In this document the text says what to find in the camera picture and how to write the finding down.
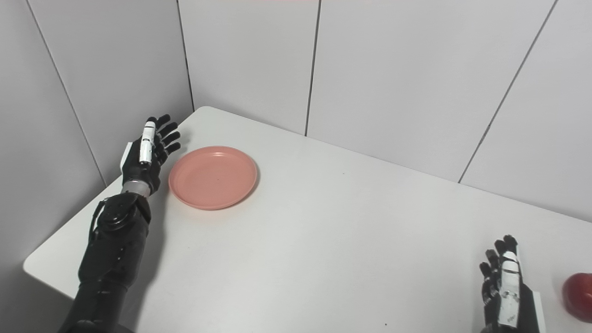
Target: black forearm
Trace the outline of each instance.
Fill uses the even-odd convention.
[[[81,284],[59,333],[112,333],[136,279],[150,213],[147,201],[124,193],[107,200],[78,272]]]

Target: white wall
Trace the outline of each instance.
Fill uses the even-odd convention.
[[[25,0],[0,1],[0,332],[54,332],[70,301],[22,262],[104,188]]]
[[[148,116],[193,111],[169,0],[30,0],[106,183]]]
[[[308,135],[458,181],[553,0],[323,0]]]
[[[558,1],[463,184],[592,221],[591,18]]]
[[[318,0],[180,0],[195,108],[304,134]]]

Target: robotic arm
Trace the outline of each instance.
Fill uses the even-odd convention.
[[[488,262],[479,265],[484,281],[485,328],[481,333],[544,333],[545,323],[538,293],[522,280],[518,243],[511,235],[485,252]]]
[[[160,166],[181,144],[177,123],[165,114],[148,119],[142,137],[127,148],[120,194],[99,203],[78,271],[80,286],[58,333],[112,333],[127,289],[134,283],[144,251],[150,207],[160,186]]]

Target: apple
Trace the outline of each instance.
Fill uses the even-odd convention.
[[[592,323],[592,273],[577,273],[563,284],[563,301],[572,316]]]

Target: panel seam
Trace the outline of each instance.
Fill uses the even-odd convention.
[[[78,123],[78,127],[80,128],[80,131],[82,132],[82,137],[84,137],[84,141],[86,142],[86,146],[88,147],[88,150],[91,153],[92,161],[95,163],[96,170],[99,172],[99,176],[101,177],[101,181],[103,182],[103,185],[106,188],[107,182],[105,182],[105,178],[103,177],[103,174],[101,173],[101,169],[99,168],[99,164],[96,161],[95,154],[92,151],[91,144],[88,142],[88,138],[86,137],[86,133],[84,133],[84,129],[82,128],[82,123],[80,122],[80,119],[78,118],[76,110],[74,110],[74,105],[72,104],[72,100],[70,99],[70,95],[68,94],[68,91],[66,89],[66,85],[64,84],[62,76],[57,69],[56,62],[53,59],[53,55],[49,49],[49,46],[47,45],[47,41],[45,39],[45,36],[43,36],[43,32],[41,31],[41,27],[39,26],[39,22],[37,21],[37,17],[35,16],[35,13],[33,12],[33,8],[31,7],[31,3],[29,2],[29,0],[25,0],[25,1],[27,3],[29,11],[31,12],[31,16],[33,16],[33,21],[35,22],[37,30],[39,31],[39,35],[41,36],[41,40],[43,41],[43,44],[45,45],[45,48],[47,50],[47,54],[49,55],[49,58],[52,61],[53,69],[56,71],[57,77],[60,80],[60,84],[62,85],[62,89],[64,90],[64,94],[66,95],[66,98],[68,100],[68,104],[70,104],[70,108],[72,109],[72,113],[74,114],[74,118],[76,119],[76,122]]]
[[[189,60],[187,60],[187,49],[185,47],[185,34],[183,33],[183,22],[181,21],[181,7],[177,1],[177,13],[179,14],[179,27],[181,28],[181,43],[183,44],[183,55],[185,56],[185,69],[187,70],[187,83],[189,83],[189,96],[191,97],[191,112],[195,112],[195,101],[193,100],[193,89],[191,89],[191,77],[189,76]]]
[[[314,63],[317,59],[318,24],[321,19],[321,3],[322,2],[323,2],[323,0],[318,0],[317,26],[314,30],[313,64],[312,64],[312,67],[310,70],[310,89],[308,90],[308,105],[306,108],[306,124],[304,126],[304,136],[308,136],[308,120],[310,119],[310,101],[313,96]]]
[[[493,121],[496,119],[497,114],[500,112],[501,106],[506,101],[506,97],[508,96],[508,93],[512,89],[512,86],[514,85],[514,82],[516,81],[516,78],[520,74],[520,71],[522,70],[522,67],[526,63],[526,59],[528,58],[528,56],[530,55],[530,52],[534,48],[534,46],[536,44],[536,41],[539,39],[540,33],[543,31],[543,28],[545,28],[545,25],[547,24],[547,21],[549,20],[549,17],[551,16],[551,13],[553,13],[553,9],[555,9],[555,5],[557,4],[558,1],[559,0],[553,1],[553,5],[551,6],[549,12],[547,13],[547,16],[545,17],[545,20],[543,21],[543,24],[540,26],[539,31],[536,33],[535,38],[533,39],[532,43],[530,44],[530,47],[528,48],[528,51],[526,52],[524,58],[522,59],[522,62],[520,63],[520,66],[518,67],[518,70],[516,71],[516,73],[514,74],[514,77],[510,81],[510,85],[506,89],[506,92],[504,93],[504,96],[501,98],[501,101],[500,101],[499,105],[497,106],[496,111],[494,112],[491,120],[487,124],[487,127],[485,128],[485,132],[481,136],[481,139],[479,140],[479,143],[477,143],[477,147],[473,151],[473,154],[471,155],[471,158],[469,159],[469,162],[466,164],[465,169],[462,171],[461,177],[458,180],[458,183],[459,184],[461,183],[462,179],[464,178],[464,176],[466,174],[466,171],[469,170],[469,167],[471,166],[471,163],[473,162],[473,159],[475,158],[475,155],[477,154],[477,151],[479,150],[479,148],[481,147],[481,144],[485,140],[485,137],[489,133],[489,129],[491,128],[491,125],[493,124]]]

